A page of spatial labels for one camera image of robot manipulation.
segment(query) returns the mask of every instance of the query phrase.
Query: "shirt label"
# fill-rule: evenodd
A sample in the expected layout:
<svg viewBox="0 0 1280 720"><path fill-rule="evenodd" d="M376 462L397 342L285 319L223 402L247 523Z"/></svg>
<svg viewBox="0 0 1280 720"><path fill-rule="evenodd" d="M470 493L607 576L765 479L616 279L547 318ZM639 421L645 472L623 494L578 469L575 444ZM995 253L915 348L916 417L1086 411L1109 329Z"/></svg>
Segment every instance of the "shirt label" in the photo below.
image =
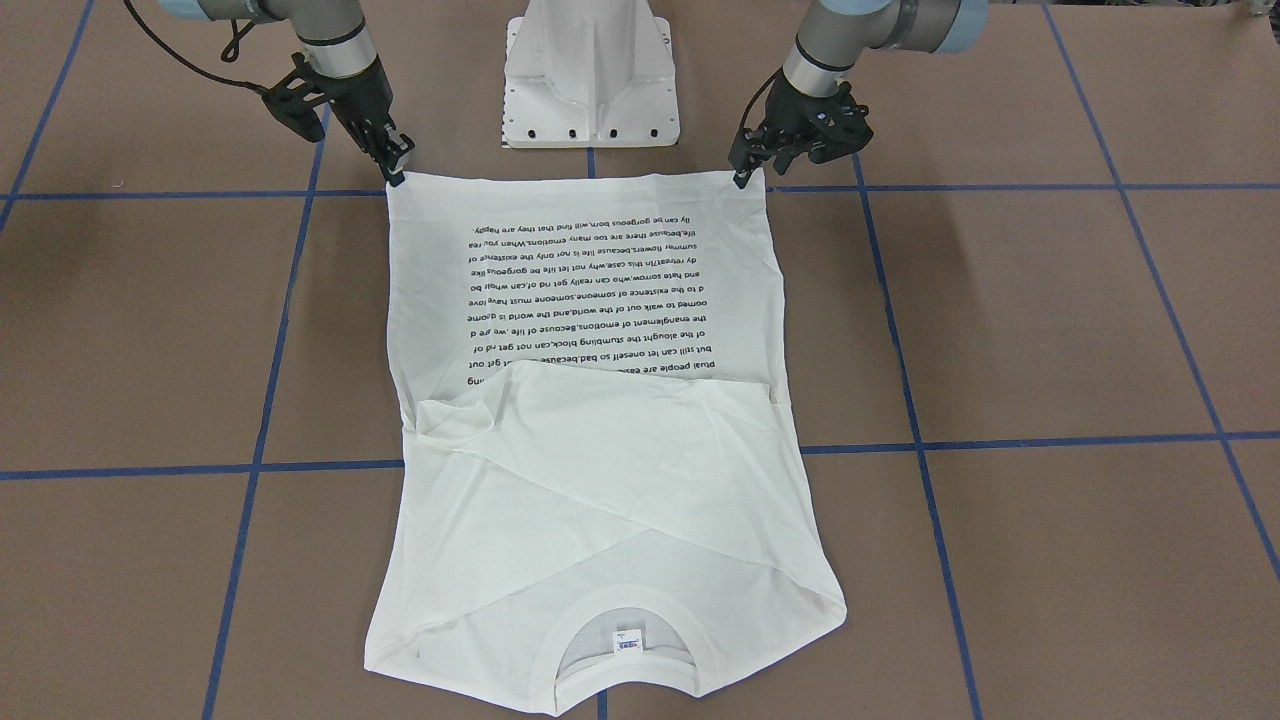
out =
<svg viewBox="0 0 1280 720"><path fill-rule="evenodd" d="M618 630L613 633L613 653L644 652L644 630Z"/></svg>

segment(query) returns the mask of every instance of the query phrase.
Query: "light blue joint cap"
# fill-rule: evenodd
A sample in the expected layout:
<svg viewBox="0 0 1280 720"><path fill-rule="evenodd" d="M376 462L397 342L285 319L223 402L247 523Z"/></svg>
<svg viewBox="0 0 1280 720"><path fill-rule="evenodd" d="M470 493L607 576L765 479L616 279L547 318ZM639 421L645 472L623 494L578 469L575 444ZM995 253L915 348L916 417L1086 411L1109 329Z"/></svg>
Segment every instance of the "light blue joint cap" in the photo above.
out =
<svg viewBox="0 0 1280 720"><path fill-rule="evenodd" d="M200 0L160 0L160 6L169 10L170 15L184 20L210 20L205 9L200 6Z"/></svg>
<svg viewBox="0 0 1280 720"><path fill-rule="evenodd" d="M956 19L934 53L959 53L973 47L987 24L987 0L960 0Z"/></svg>
<svg viewBox="0 0 1280 720"><path fill-rule="evenodd" d="M893 0L819 0L822 6L841 15L869 15L888 6Z"/></svg>

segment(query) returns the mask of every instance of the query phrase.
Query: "table surface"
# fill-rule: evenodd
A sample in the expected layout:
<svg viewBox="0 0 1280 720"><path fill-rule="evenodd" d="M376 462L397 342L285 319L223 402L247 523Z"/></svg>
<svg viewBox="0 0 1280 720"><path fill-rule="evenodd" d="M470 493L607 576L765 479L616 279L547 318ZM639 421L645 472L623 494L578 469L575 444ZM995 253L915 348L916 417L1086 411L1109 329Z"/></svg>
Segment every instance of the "table surface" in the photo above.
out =
<svg viewBox="0 0 1280 720"><path fill-rule="evenodd" d="M411 169L499 179L726 168L805 5L654 0L680 143L517 151L524 3L365 1ZM287 27L223 65L224 27L141 9L206 67L288 69ZM402 466L375 168L116 3L0 28L0 716L515 717L361 669ZM768 195L850 619L705 700L567 716L1280 716L1266 20L993 6L973 50L851 81L876 140Z"/></svg>

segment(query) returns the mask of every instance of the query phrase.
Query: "black cable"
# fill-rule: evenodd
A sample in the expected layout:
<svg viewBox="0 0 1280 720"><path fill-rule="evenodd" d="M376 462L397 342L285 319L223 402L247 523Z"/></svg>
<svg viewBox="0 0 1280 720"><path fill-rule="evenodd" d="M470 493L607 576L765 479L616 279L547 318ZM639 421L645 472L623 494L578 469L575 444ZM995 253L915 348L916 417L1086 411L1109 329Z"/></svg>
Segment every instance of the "black cable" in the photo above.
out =
<svg viewBox="0 0 1280 720"><path fill-rule="evenodd" d="M769 76L769 79L764 81L764 85L760 86L760 90L756 90L755 95L753 95L751 99L746 102L746 109L742 110L742 119L737 123L739 128L749 129L746 127L746 117L751 113L751 108L755 106L755 101L759 100L762 95L764 95L764 91L768 90L771 85L773 85L773 81L778 79L780 74L782 74L782 68L774 70L773 74Z"/></svg>
<svg viewBox="0 0 1280 720"><path fill-rule="evenodd" d="M239 41L244 40L248 31L255 27L257 26L253 24L253 20L250 20L243 28L239 27L238 22L232 20L232 40L227 44L227 47L223 47L223 54L220 55L224 63L234 63L236 60L239 60Z"/></svg>
<svg viewBox="0 0 1280 720"><path fill-rule="evenodd" d="M209 70L205 70L205 69L201 69L201 68L196 67L191 60L188 60L188 59L183 58L182 55L179 55L177 50L174 50L173 47L169 47L169 45L164 40L160 40L160 36L156 35L147 26L147 23L142 19L142 15L140 15L138 10L133 6L133 0L124 0L124 9L127 9L129 12L129 14L133 15L133 22L138 23L138 27L142 28L142 32L147 33L147 37L150 37L152 40L152 42L155 42L156 45L159 45L161 50L164 50L165 53L168 53L169 56L172 56L174 60L178 60L179 63L182 63L183 65L186 65L189 70L195 72L196 74L198 74L198 76L201 76L204 78L209 78L209 79L211 79L214 82L218 82L218 83L221 83L221 85L229 85L232 87L243 87L244 90L252 90L253 92L256 92L259 95L266 95L268 90L265 87L262 87L261 85L257 85L256 82L248 82L248 81L241 81L241 79L230 79L230 78L224 78L221 76L215 76L214 73L211 73Z"/></svg>

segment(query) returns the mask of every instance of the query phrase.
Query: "blue tape grid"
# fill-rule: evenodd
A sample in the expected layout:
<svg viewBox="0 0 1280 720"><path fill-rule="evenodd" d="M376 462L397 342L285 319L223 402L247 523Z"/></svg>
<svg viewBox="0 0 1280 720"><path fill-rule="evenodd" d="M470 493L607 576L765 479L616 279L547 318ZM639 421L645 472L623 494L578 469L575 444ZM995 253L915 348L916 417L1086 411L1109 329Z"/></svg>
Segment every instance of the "blue tape grid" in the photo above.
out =
<svg viewBox="0 0 1280 720"><path fill-rule="evenodd" d="M293 288L297 282L298 265L301 261L302 251L306 243L307 228L310 224L311 210L316 197L379 197L385 195L383 190L317 190L316 184L319 181L320 161L324 152L324 143L321 142L315 151L311 167L311 177L306 190L266 190L266 191L178 191L178 192L67 192L67 193L23 193L22 186L26 177L31 169L32 160L35 159L36 151L40 147L40 141L44 136L45 128L52 114L54 106L58 102L58 97L61 94L63 85L65 83L67 76L70 72L72 64L74 63L76 54L79 50L81 40L83 38L86 27L88 26L90 17L93 10L93 0L86 0L84 8L81 13L79 22L76 27L76 33L73 36L70 47L67 51L67 56L63 61L63 67L59 70L58 78L50 92L49 101L45 104L44 111L41 113L40 120L32 133L31 142L27 146L26 154L23 155L22 164L19 167L18 174L14 178L13 186L8 193L0 195L3 199L3 210L0 210L0 231L8 223L9 215L17 202L40 202L40 201L102 201L102 200L170 200L170 199L250 199L250 197L302 197L303 211L298 227L298 236L294 243L293 261L289 268L289 281L285 290L284 302L280 311L280 324L276 333L275 352L271 361L271 372L268 379L268 387L262 406L262 419L259 429L257 441L253 450L253 461L246 464L223 464L223 465L177 465L177 466L145 466L145 468L88 468L88 469L67 469L67 470L0 470L0 480L54 480L54 479L77 479L77 478L129 478L129 477L173 477L173 475L205 475L205 474L248 474L248 483L246 484L244 503L242 506L239 528L237 532L236 551L233 555L232 569L228 577L227 596L223 603L223 615L219 624L218 639L214 650L214 659L210 666L209 685L206 689L205 706L202 717L209 720L212 717L214 706L218 696L219 680L221 676L221 665L225 659L227 639L230 630L230 620L234 611L236 592L239 582L239 571L243 566L244 550L248 538L250 521L252 519L253 500L256 496L257 482L262 474L270 473L301 473L301 471L332 471L332 470L367 470L367 469L401 469L403 468L403 461L398 459L383 459L383 460L351 460L351 461L314 461L314 462L264 462L262 456L266 447L266 437L270 427L271 409L275 397L275 388L279 380L280 363L284 354L284 342L288 333L289 323L289 305L292 301ZM929 509L929 518L933 524L934 543L938 552L938 560L942 570L943 583L947 591L947 600L951 607L952 624L956 633L956 642L959 646L961 664L965 674L965 684L969 692L969 700L973 715L975 720L982 719L982 705L978 693L977 680L974 676L974 670L969 659L968 641L964 632L963 616L960 612L959 597L955 591L955 584L951 575L951 566L947 557L946 539L942 532L941 519L938 515L937 502L933 495L932 478L928 469L927 452L938 450L1005 450L1005 448L1028 448L1028 447L1082 447L1082 446L1108 446L1108 445L1148 445L1148 443L1185 443L1185 442L1217 442L1228 459L1231 468L1231 473L1239 487L1242 498L1253 519L1254 528L1258 532L1258 537L1262 546L1271 561L1272 569L1276 573L1277 579L1280 579L1280 560L1276 557L1275 547L1267 534L1266 527L1262 523L1262 518L1258 514L1257 506L1253 502L1252 493L1249 492L1248 483L1239 468L1235 459L1235 454L1231 448L1233 442L1249 442L1260 439L1280 439L1280 430L1248 430L1248 432L1226 432L1222 427L1221 419L1219 418L1217 410L1213 405L1212 397L1210 396L1208 388L1204 379L1199 372L1199 366L1196 363L1194 354L1192 352L1190 343L1188 342L1185 333L1183 332L1181 323L1174 310L1172 301L1165 288L1164 281L1160 275L1158 268L1156 265L1155 256L1147 243L1146 236L1142 231L1142 225L1138 222L1137 214L1129 200L1129 191L1267 191L1267 190L1280 190L1280 183L1124 183L1116 170L1115 161L1111 156L1110 149L1102 135L1102 129L1097 122L1093 109L1089 105L1088 97L1085 96L1084 87L1075 72L1075 67L1071 61L1070 54L1066 49L1066 44L1062 40L1061 33L1053 22L1052 12L1048 6L1043 8L1046 22L1053 35L1053 40L1059 46L1062 55L1062 60L1066 65L1068 73L1071 77L1071 82L1075 86L1076 94L1084 108L1084 111L1089 119L1089 124L1093 128L1094 136L1098 142L1098 147L1107 163L1107 168L1111 172L1112 183L1021 183L1021 184L1004 184L1004 183L986 183L986 184L868 184L863 176L861 165L858 158L854 158L855 174L858 178L856 186L776 186L771 187L769 192L783 192L783 193L804 193L804 192L847 192L858 193L859 200L863 205L864 218L867 222L868 236L870 240L870 250L873 254L877 279L881 283L881 291L884 296L884 311L886 322L888 325L890 336L892 338L895 351L899 359L899 370L901 373L902 382L902 396L906 404L908 418L911 427L911 442L910 443L865 443L865 445L835 445L835 446L809 446L803 447L801 452L805 455L841 455L841 454L877 454L877 452L914 452L916 455L916 461L920 470L922 484L925 495L925 501ZM329 111L325 110L324 122L328 124ZM596 177L596 158L595 150L586 150L586 176L589 178ZM1125 211L1129 217L1130 225L1133 227L1134 236L1143 251L1143 256L1147 261L1147 266L1151 272L1152 281L1160 293L1161 301L1165 305L1165 310L1169 315L1170 323L1178 334L1179 343L1187 357L1189 369L1196 380L1197 388L1204 402L1206 411L1210 414L1213 425L1213 433L1184 433L1184 434L1152 434L1152 436L1115 436L1115 437L1066 437L1066 438L1011 438L1011 439L980 439L980 441L950 441L950 442L925 442L920 434L919 421L915 414L915 406L911 397L910 378L906 368L905 355L902 354L901 342L897 334L897 324L893 316L892 299L890 295L888 281L884 273L883 261L879 252L878 238L876 236L874 218L872 215L870 208L870 193L876 192L993 192L993 191L1116 191L1124 202ZM599 693L596 697L596 716L599 720L605 720L608 717L608 694L607 692Z"/></svg>
<svg viewBox="0 0 1280 720"><path fill-rule="evenodd" d="M1062 35L1057 29L1057 23L1053 22L1053 13L1050 12L1048 5L1042 5L1041 9L1044 12L1044 19L1048 22L1048 28L1053 33L1053 41L1057 44L1057 49L1062 54L1062 61L1066 63L1066 72L1071 76L1071 83L1075 86L1075 92L1080 97L1080 105L1084 106L1084 114L1089 118L1089 126L1093 128L1094 137L1097 137L1098 149L1102 150L1102 158L1107 163L1107 169L1111 170L1111 179L1115 181L1115 190L1120 193L1120 200L1124 202L1125 213L1129 215L1129 224L1133 227L1133 234L1138 238L1138 246L1142 249L1142 256L1147 261L1147 269L1151 270L1151 279L1156 284L1156 291L1160 293L1160 301L1165 305L1165 313L1169 314L1169 322L1172 324L1174 332L1178 334L1178 343L1183 348L1183 355L1187 356L1187 366L1190 369L1192 377L1196 379L1196 387L1199 389L1201 400L1204 401L1204 410L1208 411L1210 420L1213 424L1213 432L1217 436L1219 443L1222 446L1222 454L1226 455L1226 462L1231 468L1231 475L1235 477L1235 484L1240 491L1240 497L1244 500L1244 506L1248 509L1249 516L1253 519L1253 528L1258 533L1258 539L1262 541L1262 548L1267 553L1267 560L1271 561L1271 571L1275 574L1276 579L1280 580L1280 557L1276 556L1275 544L1272 544L1271 536L1267 534L1267 528L1262 523L1262 515L1258 512L1258 507L1253 502L1253 493L1249 492L1249 484L1245 482L1244 473L1240 470L1240 464L1235 459L1235 451L1231 450L1231 441L1226 434L1226 429L1222 427L1222 420L1217 414L1217 407L1213 406L1213 398L1210 396L1208 386L1204 384L1204 377L1201 374L1199 364L1196 363L1196 355L1192 352L1192 346L1187 340L1187 333L1183 332L1183 324L1178 319L1178 313L1174 311L1174 301L1169 296L1169 291L1165 288L1165 281L1160 277L1160 269L1156 266L1156 256L1152 254L1151 246L1147 245L1147 236L1142 232L1142 224L1138 222L1138 214L1134 211L1133 202L1129 200L1129 191L1120 179L1120 172L1116 169L1115 159L1111 156L1111 149L1107 146L1107 141L1102 136L1102 127L1098 124L1098 119L1093 114L1089 99L1084 95L1084 86L1080 83L1080 78L1075 72L1075 65L1071 63L1071 55L1066 50L1066 42L1062 41Z"/></svg>
<svg viewBox="0 0 1280 720"><path fill-rule="evenodd" d="M329 126L329 106L325 105L321 126ZM253 518L253 500L257 496L257 480L261 477L259 466L266 452L266 433L271 427L271 409L275 402L275 388L280 379L280 363L284 360L284 341L289 332L289 305L293 301L293 288L298 281L298 265L302 260L302 249L307 242L307 228L311 224L311 209L316 199L316 183L320 179L320 160L324 158L325 142L316 143L315 156L311 160L311 179L307 181L306 200L302 204L302 219L298 222L298 237L293 243L293 261L289 265L289 282L284 288L284 302L280 307L280 325L275 333L275 354L271 356L271 372L266 379L266 393L262 400L262 421L257 430L257 442L253 446L253 469L248 474L248 483L244 486L244 505L241 509L239 530L236 533L236 551L232 555L230 575L227 579L227 597L223 601L223 616L218 624L218 641L214 644L214 660L209 669L209 687L205 691L205 707L201 717L212 720L214 705L218 701L218 683L223 675L223 660L227 656L227 638L232 628L232 612L236 610L236 592L239 588L239 574L244 565L244 547L248 543L250 521Z"/></svg>
<svg viewBox="0 0 1280 720"><path fill-rule="evenodd" d="M897 320L893 316L893 300L890 296L888 278L884 274L884 261L881 256L879 240L876 234L876 218L872 215L872 199L867 191L867 179L863 176L863 164L854 156L854 173L858 176L859 200L863 204L863 217L867 220L867 237L870 241L872 260L876 263L876 279L879 282L881 293L884 296L884 322L888 324L890 340L893 342L893 352L897 355L897 369L902 380L902 400L906 402L906 419L911 427L911 445L915 452L915 462L920 469L920 484L924 489L924 501L929 509L929 521L933 524L933 544L938 552L938 564L942 570L942 584L947 592L947 605L951 607L951 626L955 630L956 646L960 651L960 666L964 670L965 688L969 692L969 707L974 720L982 720L982 698L978 694L978 682L974 678L973 662L969 659L969 639L964 632L964 618L960 614L960 598L956 594L955 580L951 577L951 561L947 556L947 541L942 533L942 518L938 515L938 503L933 495L933 478L929 474L929 460L925 455L924 438L920 436L920 421L915 414L915 401L911 397L911 379L906 369L906 356L902 354L902 341L897 334Z"/></svg>
<svg viewBox="0 0 1280 720"><path fill-rule="evenodd" d="M36 158L40 138L45 136L45 126L49 124L49 118L54 114L54 105L58 104L58 96L63 94L63 83L67 82L67 74L70 73L72 63L76 61L76 53L79 51L79 42L84 37L84 28L88 27L91 14L93 14L93 0L86 0L79 23L76 26L76 35L72 36L72 45L67 49L67 59L63 60L63 68L58 70L58 79L54 81L54 90L49 94L49 101L45 102L44 111L40 113L40 122L36 123L36 131L31 133L31 142L27 143L27 152L22 156L18 176L13 178L13 188L5 196L4 208L0 208L0 232L4 232L4 227L9 223L9 214L13 213L13 205L18 200L19 191L22 191L22 183L27 179L27 173L31 170L31 161Z"/></svg>

